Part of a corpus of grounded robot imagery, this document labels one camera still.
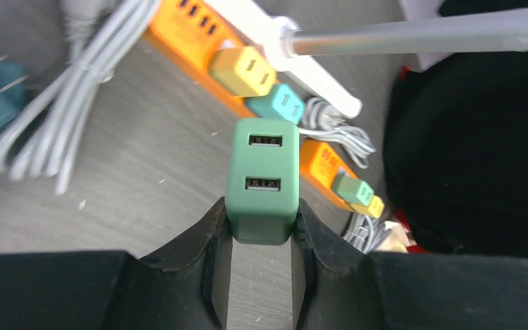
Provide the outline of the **yellow charger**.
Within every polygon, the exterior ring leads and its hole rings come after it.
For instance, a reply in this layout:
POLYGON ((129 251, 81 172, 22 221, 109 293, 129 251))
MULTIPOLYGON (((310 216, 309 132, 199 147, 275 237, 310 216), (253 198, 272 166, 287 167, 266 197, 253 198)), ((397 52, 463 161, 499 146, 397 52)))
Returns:
POLYGON ((384 211, 383 200, 377 195, 373 195, 367 206, 360 203, 350 203, 349 206, 358 214, 379 219, 384 211))

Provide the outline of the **green charger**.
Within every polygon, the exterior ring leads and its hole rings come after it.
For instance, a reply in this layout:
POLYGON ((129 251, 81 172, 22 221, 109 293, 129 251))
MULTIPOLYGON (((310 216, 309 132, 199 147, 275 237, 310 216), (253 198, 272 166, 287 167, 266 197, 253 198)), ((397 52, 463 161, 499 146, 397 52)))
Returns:
POLYGON ((300 195, 300 134, 287 120, 244 118, 234 127, 225 210, 243 244, 282 245, 300 195))
POLYGON ((367 182, 345 175, 338 175, 331 189, 344 201, 363 206, 368 206, 374 196, 374 190, 367 182))

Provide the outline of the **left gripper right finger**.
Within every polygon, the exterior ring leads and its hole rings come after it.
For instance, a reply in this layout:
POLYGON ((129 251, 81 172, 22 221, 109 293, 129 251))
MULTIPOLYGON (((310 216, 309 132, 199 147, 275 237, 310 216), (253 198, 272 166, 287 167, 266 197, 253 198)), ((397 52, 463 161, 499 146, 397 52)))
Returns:
POLYGON ((300 201, 291 239, 295 329, 528 329, 528 260, 363 254, 300 201))

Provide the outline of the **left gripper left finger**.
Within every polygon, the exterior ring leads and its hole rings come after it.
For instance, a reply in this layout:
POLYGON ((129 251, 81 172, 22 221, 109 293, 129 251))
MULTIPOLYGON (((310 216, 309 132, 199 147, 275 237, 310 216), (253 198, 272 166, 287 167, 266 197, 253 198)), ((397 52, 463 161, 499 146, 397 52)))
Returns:
POLYGON ((0 254, 0 329, 225 329, 231 256, 222 199, 142 258, 0 254))

